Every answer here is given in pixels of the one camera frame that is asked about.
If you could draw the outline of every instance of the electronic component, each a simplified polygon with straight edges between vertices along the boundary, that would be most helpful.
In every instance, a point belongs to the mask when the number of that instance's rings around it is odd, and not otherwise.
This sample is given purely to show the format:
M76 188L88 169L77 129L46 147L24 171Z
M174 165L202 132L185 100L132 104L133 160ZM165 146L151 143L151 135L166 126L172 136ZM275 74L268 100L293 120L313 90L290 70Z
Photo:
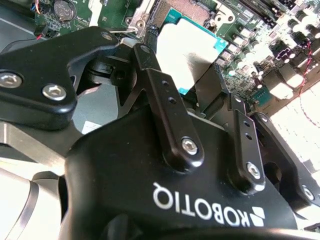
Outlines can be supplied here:
M239 34L245 39L248 39L252 36L252 32L243 26L239 29Z
M221 57L224 58L225 60L230 60L232 58L232 54L227 51L224 51L221 53Z
M313 56L320 52L320 39L317 39L311 43L311 50Z
M238 46L242 46L246 42L246 40L238 35L235 35L232 40Z
M234 44L229 44L229 45L226 47L226 49L227 49L228 51L230 51L231 53L237 53L237 52L239 52L239 48L238 48L236 45L234 45Z
M178 91L185 95L228 43L174 9L168 18L171 21L163 25L157 39L156 57L161 70L171 75Z
M226 74L228 74L229 76L234 76L234 75L236 75L236 70L233 68L233 67L229 67L229 68L227 68L227 70L226 70Z
M76 17L76 7L69 1L55 1L53 4L53 10L60 22L68 22Z
M292 35L292 39L294 40L294 42L300 47L300 48L307 48L307 45L308 45L308 39L306 38L306 36L298 31L296 33L294 33Z
M243 54L245 56L246 59L252 59L255 55L253 52L250 51L250 49L246 48L243 50Z
M38 25L36 26L35 30L34 30L34 35L35 36L46 36L47 33L48 33L48 25L47 24L44 24L44 25Z
M302 27L300 25L300 23L298 23L296 20L294 19L291 19L289 22L288 22L288 26L289 28L292 29L292 32L296 33L296 32L299 32L301 31Z
M254 62L253 65L259 76L262 76L265 73L263 67L259 63Z
M219 66L221 67L224 67L227 62L225 60L223 60L222 58L218 58L216 61L215 61L216 64L218 64Z
M261 44L257 40L251 42L250 45L254 51L258 51L261 48Z
M254 78L254 84L257 89L261 89L263 87L262 82L258 78Z
M283 41L278 41L275 46L271 46L270 50L272 51L275 59L283 60L284 63L288 63L290 59L293 59L296 54L292 52L291 48L289 48Z
M293 60L292 60L292 64L296 67L296 68L302 68L306 63L308 62L308 56L301 52L299 53Z
M283 4L285 7L287 7L289 10L294 9L296 6L295 1L293 0L278 0L281 4Z
M320 39L320 29L316 28L313 25L308 25L306 27L310 31L310 34L315 38L315 39Z
M284 81L293 88L299 87L304 80L304 77L298 74L290 63L281 67L279 73L282 75Z
M310 17L304 11L298 11L296 18L305 25L308 24L310 20Z
M271 71L263 81L269 92L278 99L291 99L294 96L293 90L282 82L278 71Z
M238 57L236 60L234 60L234 63L235 63L235 65L236 65L236 67L238 68L238 69L242 69L244 66L245 66L245 62L244 62L244 60L242 59L242 58L240 58L240 57Z

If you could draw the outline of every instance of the bolt hole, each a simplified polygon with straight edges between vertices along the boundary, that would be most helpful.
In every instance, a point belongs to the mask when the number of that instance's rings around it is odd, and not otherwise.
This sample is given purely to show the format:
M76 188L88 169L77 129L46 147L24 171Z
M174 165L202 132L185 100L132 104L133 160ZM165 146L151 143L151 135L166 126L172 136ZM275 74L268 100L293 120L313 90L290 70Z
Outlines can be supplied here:
M167 81L162 81L162 84L164 85L164 86L166 86L166 87L169 87L169 83L167 82Z
M250 124L249 124L247 121L244 121L243 123L244 123L244 125L246 125L248 128L250 128Z
M246 133L245 136L247 139L252 140L252 137L248 133Z
M169 102L171 104L176 104L177 103L177 101L173 97L169 97Z

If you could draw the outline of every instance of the green circuit board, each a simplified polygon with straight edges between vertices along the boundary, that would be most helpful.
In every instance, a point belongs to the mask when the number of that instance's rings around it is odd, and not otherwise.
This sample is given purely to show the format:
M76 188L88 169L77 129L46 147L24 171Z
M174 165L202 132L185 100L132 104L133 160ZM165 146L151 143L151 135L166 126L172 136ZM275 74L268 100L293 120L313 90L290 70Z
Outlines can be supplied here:
M89 0L69 0L74 4L76 17L71 21L61 22L57 19L52 7L45 14L35 14L37 25L47 24L51 30L59 32L60 35L68 34L89 27L92 11L88 7ZM40 0L47 6L53 6L53 0ZM139 0L105 0L99 15L98 25L102 28L126 27L125 18L132 17Z
M89 9L89 0L68 0L76 9L76 17L71 21L61 22L57 18L53 10L53 3L57 0L40 0L41 3L51 6L49 11L44 14L35 14L35 21L37 25L47 24L49 29L56 31L59 35L71 33L82 28L89 27L92 12ZM245 27L250 30L253 34L247 39L247 42L243 44L238 52L231 52L230 59L224 59L225 64L220 65L222 75L226 81L226 85L230 92L233 92L242 98L252 103L257 103L259 106L263 106L271 99L271 95L266 87L257 89L254 80L251 76L251 72L246 69L237 69L235 67L234 60L241 54L242 50L246 48L250 41L258 40L265 46L272 44L277 39L281 39L284 42L290 41L290 29L288 28L288 21L276 22L276 27L270 28L261 18L258 12L255 12L248 6L241 3L241 0L218 0L222 4L226 5L232 10L235 20L232 24L223 24L218 31L215 32L217 38L227 41L229 44L233 43L235 35L239 34L239 29ZM265 0L274 3L280 10L282 10L286 16L292 17L297 11L310 8L312 12L317 15L317 19L313 22L315 26L320 26L320 0L296 0L295 3L298 7L294 9L287 9L282 4L279 4L277 0ZM98 25L102 28L126 28L127 25L125 20L127 17L132 17L136 8L141 4L142 0L100 0L102 8L98 18ZM270 16L272 12L269 9L264 8L261 5L261 1L247 1L256 6L259 12ZM159 3L160 10L153 10L155 16L153 21L148 24L155 24L158 27L162 27L166 24L166 17L171 9L178 9L176 12L181 13L182 18L187 17L194 21L194 24L200 26L205 25L205 20L210 17L210 12L214 12L217 7L216 0L156 0L155 3ZM292 47L297 54L301 49L295 49ZM279 61L267 61L266 59L272 55L271 52L254 52L254 59L263 64L264 74L268 74L274 69L281 68L283 62ZM236 74L230 76L226 73L226 69L235 68Z

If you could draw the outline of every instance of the gray metal surface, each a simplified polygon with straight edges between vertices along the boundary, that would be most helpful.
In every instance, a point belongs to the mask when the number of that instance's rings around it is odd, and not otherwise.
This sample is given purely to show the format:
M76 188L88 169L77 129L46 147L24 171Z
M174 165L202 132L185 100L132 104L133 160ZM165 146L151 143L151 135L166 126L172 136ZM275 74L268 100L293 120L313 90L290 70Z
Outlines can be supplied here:
M96 92L84 95L78 100L73 122L78 131L82 132L86 121L103 126L116 120L117 116L116 88L102 85Z
M65 174L65 158L24 131L7 122L0 122L0 143L6 144L37 163L62 176Z

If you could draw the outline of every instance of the metal bracket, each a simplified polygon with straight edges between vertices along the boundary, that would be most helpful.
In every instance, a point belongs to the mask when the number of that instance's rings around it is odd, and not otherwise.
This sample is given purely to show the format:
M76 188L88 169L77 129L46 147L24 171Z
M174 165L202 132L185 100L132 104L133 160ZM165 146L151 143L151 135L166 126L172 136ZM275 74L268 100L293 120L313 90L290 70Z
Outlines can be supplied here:
M113 54L118 44L104 29L89 27L0 55L0 73L9 83L0 87L1 119L38 129L65 128L85 66L98 55ZM56 97L50 99L43 91L52 85L49 94Z
M245 104L232 93L224 97L223 107L212 121L229 133L235 158L230 160L228 177L245 194L263 191L266 177L261 159L255 123L246 115Z
M7 122L0 122L0 143L6 144L28 158L43 164L62 176L65 174L66 159L24 131Z
M145 91L167 164L181 173L192 172L202 165L205 153L173 79L161 72L154 51L143 44L133 47L131 61L137 82L119 113L127 114Z
M145 32L154 3L155 0L142 0L141 5L136 8L133 17L127 17L125 19L125 22L128 24L128 29L134 29L138 38L141 38Z
M319 185L265 114L256 112L252 119L261 133L259 141L263 148L266 148L268 159L281 171L279 185L281 195L298 215L308 220L319 221Z
M199 110L229 133L235 152L228 170L232 184L245 194L255 194L266 186L255 123L246 115L243 100L226 88L212 65L195 84Z

